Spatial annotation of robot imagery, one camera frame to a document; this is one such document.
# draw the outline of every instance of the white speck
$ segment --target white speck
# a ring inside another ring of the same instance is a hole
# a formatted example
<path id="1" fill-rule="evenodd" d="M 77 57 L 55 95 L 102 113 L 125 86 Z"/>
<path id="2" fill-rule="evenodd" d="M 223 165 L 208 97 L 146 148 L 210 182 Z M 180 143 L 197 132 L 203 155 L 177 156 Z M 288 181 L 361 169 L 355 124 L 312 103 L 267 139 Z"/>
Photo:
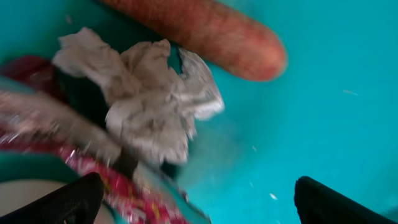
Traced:
<path id="1" fill-rule="evenodd" d="M 271 196 L 271 198 L 274 200 L 278 200 L 278 198 L 273 193 L 269 193 L 269 196 Z"/>
<path id="2" fill-rule="evenodd" d="M 343 92 L 345 92 L 345 93 L 348 93 L 348 94 L 352 94 L 352 95 L 359 96 L 359 94 L 357 94 L 357 93 L 354 93 L 354 92 L 353 92 L 353 91 L 351 91 L 351 90 L 343 90 Z"/>
<path id="3" fill-rule="evenodd" d="M 65 20 L 67 21 L 67 23 L 68 23 L 69 25 L 72 24 L 72 18 L 71 18 L 69 15 L 67 15 L 67 16 L 65 17 Z"/>

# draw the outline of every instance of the white crumpled paper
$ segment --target white crumpled paper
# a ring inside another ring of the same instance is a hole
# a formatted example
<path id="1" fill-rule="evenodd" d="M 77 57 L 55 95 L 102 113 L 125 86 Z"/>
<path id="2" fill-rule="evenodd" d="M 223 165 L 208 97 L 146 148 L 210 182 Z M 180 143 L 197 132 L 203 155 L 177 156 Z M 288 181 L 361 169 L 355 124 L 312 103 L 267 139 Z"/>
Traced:
<path id="1" fill-rule="evenodd" d="M 59 41 L 53 63 L 101 87 L 110 107 L 108 131 L 151 164 L 186 162 L 194 118 L 224 109 L 210 69 L 197 54 L 179 49 L 183 74 L 169 68 L 167 40 L 140 42 L 121 55 L 88 28 Z"/>

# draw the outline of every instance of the turquoise background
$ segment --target turquoise background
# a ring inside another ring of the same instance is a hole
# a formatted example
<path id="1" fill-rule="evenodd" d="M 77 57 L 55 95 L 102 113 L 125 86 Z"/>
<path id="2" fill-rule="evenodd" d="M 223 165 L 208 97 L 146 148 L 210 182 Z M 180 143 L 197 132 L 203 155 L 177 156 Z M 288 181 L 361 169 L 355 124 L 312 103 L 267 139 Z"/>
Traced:
<path id="1" fill-rule="evenodd" d="M 226 110 L 198 122 L 190 162 L 177 180 L 190 200 L 215 224 L 296 224 L 294 183 L 309 175 L 393 217 L 398 1 L 224 2 L 274 29 L 289 66 L 273 82 L 254 83 L 209 63 Z M 2 0 L 0 63 L 24 54 L 51 57 L 56 38 L 82 26 L 119 51 L 160 38 L 91 1 Z"/>

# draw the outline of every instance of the sausage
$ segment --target sausage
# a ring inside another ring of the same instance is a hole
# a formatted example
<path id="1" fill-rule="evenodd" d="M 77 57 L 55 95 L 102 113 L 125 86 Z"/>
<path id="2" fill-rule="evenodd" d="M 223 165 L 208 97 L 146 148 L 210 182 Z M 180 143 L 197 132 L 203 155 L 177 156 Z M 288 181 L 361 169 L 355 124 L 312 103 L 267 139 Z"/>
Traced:
<path id="1" fill-rule="evenodd" d="M 273 31 L 214 0 L 102 0 L 247 80 L 278 77 L 287 55 Z"/>

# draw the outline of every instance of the white round object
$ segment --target white round object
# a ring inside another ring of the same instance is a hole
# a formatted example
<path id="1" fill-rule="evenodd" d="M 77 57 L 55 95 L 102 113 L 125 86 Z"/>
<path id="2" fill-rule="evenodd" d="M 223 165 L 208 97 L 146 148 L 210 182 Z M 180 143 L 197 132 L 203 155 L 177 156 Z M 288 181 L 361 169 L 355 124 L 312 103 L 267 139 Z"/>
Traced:
<path id="1" fill-rule="evenodd" d="M 0 216 L 7 215 L 66 184 L 51 180 L 13 180 L 0 183 Z M 109 210 L 101 205 L 94 224 L 114 224 Z"/>

